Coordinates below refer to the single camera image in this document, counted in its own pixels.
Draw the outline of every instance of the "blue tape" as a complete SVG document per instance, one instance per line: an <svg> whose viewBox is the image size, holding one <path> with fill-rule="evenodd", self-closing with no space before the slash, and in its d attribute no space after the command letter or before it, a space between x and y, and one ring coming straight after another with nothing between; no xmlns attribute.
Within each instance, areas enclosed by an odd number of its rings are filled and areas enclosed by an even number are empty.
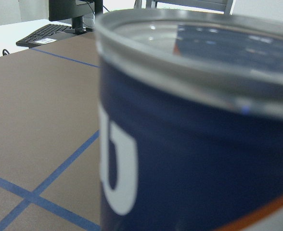
<svg viewBox="0 0 283 231"><path fill-rule="evenodd" d="M76 60L76 59L71 59L71 58L68 58L68 57L65 57L65 56L62 56L62 55L53 54L53 53L50 53L50 52L47 52L47 51L41 51L41 50L36 49L36 48L30 48L30 49L31 49L31 50L34 50L34 51L41 52L41 53L49 54L49 55L52 55L52 56L55 56L55 57L58 57L58 58L62 58L62 59L66 59L66 60L70 60L70 61L73 61L73 62L76 62L76 63L79 63L79 64L84 64L84 65L88 65L88 66L92 66L92 67L100 68L100 67L99 67L99 66L97 66L97 65L89 64L89 63L82 62L82 61L79 61L79 60Z"/></svg>
<svg viewBox="0 0 283 231"><path fill-rule="evenodd" d="M33 192L30 192L26 189L23 189L11 182L8 182L2 178L0 178L0 187L3 188L3 189L6 189L20 197L23 197L24 200L17 206L15 207L6 217L6 222L0 222L0 231L1 230L4 230L12 221L14 221L14 219L24 211L24 209L26 209L30 203L33 203L33 204L36 204L42 208L45 208L46 210L70 221L71 223L81 227L81 228L84 228L86 230L90 230L90 231L99 231L100 230L100 227L67 210L67 209L64 209L62 207L60 207L59 205L43 198L43 197L40 197L38 195L36 195L35 193Z"/></svg>
<svg viewBox="0 0 283 231"><path fill-rule="evenodd" d="M99 231L100 227L91 221L74 214L53 202L50 202L39 195L48 187L52 182L57 179L97 138L99 131L96 131L86 142L84 142L70 157L68 157L52 174L50 174L33 192L23 189L13 183L10 183L0 178L0 187L24 198L24 200L15 207L1 222L0 231L7 228L15 218L17 218L30 203L34 203L48 211L90 231Z"/></svg>

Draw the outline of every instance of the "computer monitor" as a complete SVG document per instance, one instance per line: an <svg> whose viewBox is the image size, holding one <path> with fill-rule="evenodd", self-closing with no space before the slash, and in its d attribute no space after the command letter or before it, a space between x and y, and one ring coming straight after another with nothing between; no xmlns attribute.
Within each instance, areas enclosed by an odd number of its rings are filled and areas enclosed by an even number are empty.
<svg viewBox="0 0 283 231"><path fill-rule="evenodd" d="M103 0L49 0L49 20L72 19L72 29L83 31L83 16L92 12L103 12Z"/></svg>

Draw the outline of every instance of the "table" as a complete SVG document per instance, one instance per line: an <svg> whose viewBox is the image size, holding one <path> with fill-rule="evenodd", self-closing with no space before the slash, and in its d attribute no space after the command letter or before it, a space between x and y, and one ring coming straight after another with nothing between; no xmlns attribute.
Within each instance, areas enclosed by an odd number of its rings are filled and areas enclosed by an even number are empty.
<svg viewBox="0 0 283 231"><path fill-rule="evenodd" d="M0 57L0 230L99 230L98 65L92 33Z"/></svg>
<svg viewBox="0 0 283 231"><path fill-rule="evenodd" d="M47 19L34 20L22 23L13 23L0 26L0 56L2 56L2 50L7 49L9 53L15 53L23 50L27 50L28 47L18 47L15 43L31 34L35 30L45 26L47 24L60 24L69 25L61 22L50 22Z"/></svg>

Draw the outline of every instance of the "sticker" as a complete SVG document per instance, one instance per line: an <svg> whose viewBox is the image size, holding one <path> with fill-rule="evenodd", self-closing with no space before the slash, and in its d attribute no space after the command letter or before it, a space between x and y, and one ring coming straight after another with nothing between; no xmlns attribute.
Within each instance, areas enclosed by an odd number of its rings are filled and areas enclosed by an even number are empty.
<svg viewBox="0 0 283 231"><path fill-rule="evenodd" d="M51 42L55 42L57 41L56 39L52 39L52 38L44 38L42 40L36 41L36 43L40 43L40 44L48 44Z"/></svg>

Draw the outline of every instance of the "can lid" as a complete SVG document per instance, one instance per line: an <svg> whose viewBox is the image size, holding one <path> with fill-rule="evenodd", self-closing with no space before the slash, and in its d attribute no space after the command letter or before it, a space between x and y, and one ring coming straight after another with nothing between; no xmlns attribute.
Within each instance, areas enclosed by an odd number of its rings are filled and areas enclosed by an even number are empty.
<svg viewBox="0 0 283 231"><path fill-rule="evenodd" d="M283 24L135 9L96 20L97 47L126 74L188 100L283 119Z"/></svg>

